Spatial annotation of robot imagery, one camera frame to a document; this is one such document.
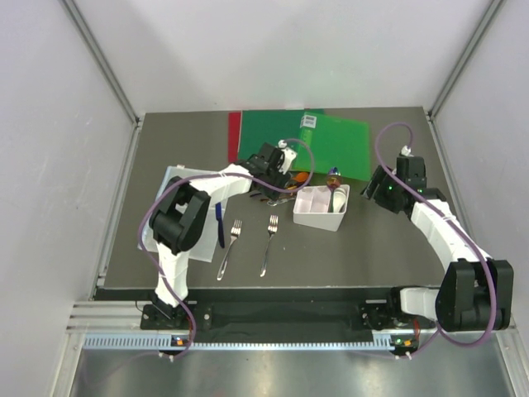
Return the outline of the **white ceramic spoon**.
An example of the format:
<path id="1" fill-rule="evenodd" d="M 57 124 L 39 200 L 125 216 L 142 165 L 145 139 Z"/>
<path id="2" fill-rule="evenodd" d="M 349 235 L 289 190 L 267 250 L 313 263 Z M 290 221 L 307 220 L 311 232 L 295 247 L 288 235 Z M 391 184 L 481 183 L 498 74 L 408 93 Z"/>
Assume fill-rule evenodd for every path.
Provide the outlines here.
<path id="1" fill-rule="evenodd" d="M 347 202 L 347 190 L 344 187 L 339 187 L 331 193 L 331 202 L 329 211 L 331 213 L 340 213 Z"/>

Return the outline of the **silver spoon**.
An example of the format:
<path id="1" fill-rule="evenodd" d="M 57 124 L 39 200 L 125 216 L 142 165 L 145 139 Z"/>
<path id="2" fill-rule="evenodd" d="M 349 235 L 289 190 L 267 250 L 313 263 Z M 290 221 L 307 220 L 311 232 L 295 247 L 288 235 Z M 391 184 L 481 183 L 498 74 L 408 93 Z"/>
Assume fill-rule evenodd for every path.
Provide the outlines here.
<path id="1" fill-rule="evenodd" d="M 326 177 L 326 186 L 331 192 L 331 198 L 333 198 L 335 191 L 341 186 L 341 176 L 337 174 L 328 175 Z"/>

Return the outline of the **white divided plastic container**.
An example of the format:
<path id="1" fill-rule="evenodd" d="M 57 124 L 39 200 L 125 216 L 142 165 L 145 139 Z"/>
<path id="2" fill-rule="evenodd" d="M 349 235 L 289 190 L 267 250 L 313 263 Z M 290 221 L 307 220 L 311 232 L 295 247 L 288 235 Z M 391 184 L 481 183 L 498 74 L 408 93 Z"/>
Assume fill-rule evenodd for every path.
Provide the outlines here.
<path id="1" fill-rule="evenodd" d="M 340 187 L 347 190 L 347 202 L 340 213 L 329 211 L 331 192 L 326 186 L 308 186 L 300 190 L 294 202 L 293 222 L 306 227 L 336 232 L 346 214 L 350 195 L 348 184 Z"/>

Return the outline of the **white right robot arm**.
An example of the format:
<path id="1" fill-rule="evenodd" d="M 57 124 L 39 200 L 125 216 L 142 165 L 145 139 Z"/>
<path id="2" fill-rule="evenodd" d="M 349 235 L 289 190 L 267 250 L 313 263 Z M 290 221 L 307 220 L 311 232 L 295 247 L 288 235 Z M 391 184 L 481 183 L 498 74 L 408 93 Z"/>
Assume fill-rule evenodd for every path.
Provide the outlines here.
<path id="1" fill-rule="evenodd" d="M 395 327 L 416 316 L 439 324 L 445 332 L 502 330 L 511 320 L 514 271 L 477 247 L 462 229 L 445 196 L 427 187 L 420 156 L 399 155 L 395 169 L 378 166 L 362 192 L 381 208 L 405 213 L 423 234 L 443 266 L 439 289 L 394 287 L 386 318 Z"/>

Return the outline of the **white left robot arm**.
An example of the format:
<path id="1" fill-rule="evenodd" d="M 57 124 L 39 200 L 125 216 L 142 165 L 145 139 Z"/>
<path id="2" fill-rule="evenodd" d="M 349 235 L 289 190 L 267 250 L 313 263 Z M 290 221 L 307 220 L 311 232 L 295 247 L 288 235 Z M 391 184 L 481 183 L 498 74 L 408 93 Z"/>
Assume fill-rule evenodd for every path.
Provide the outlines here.
<path id="1" fill-rule="evenodd" d="M 145 222 L 158 253 L 159 280 L 152 304 L 168 327 L 178 328 L 187 320 L 188 310 L 182 301 L 188 295 L 188 258 L 203 234 L 209 208 L 252 190 L 276 199 L 286 191 L 296 157 L 286 141 L 277 146 L 264 143 L 258 154 L 247 160 L 216 173 L 175 176 L 165 185 Z"/>

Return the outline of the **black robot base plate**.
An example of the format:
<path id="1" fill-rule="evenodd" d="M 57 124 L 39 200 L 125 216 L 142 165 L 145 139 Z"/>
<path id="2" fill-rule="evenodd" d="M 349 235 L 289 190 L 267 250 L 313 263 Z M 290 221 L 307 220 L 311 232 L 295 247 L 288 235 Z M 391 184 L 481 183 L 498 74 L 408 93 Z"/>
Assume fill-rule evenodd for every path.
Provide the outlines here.
<path id="1" fill-rule="evenodd" d="M 141 329 L 176 330 L 191 328 L 206 337 L 260 334 L 288 331 L 332 332 L 382 331 L 407 328 L 409 319 L 393 319 L 384 301 L 368 303 L 358 299 L 274 299 L 189 302 L 183 309 L 164 309 L 161 304 L 147 304 L 143 309 Z"/>

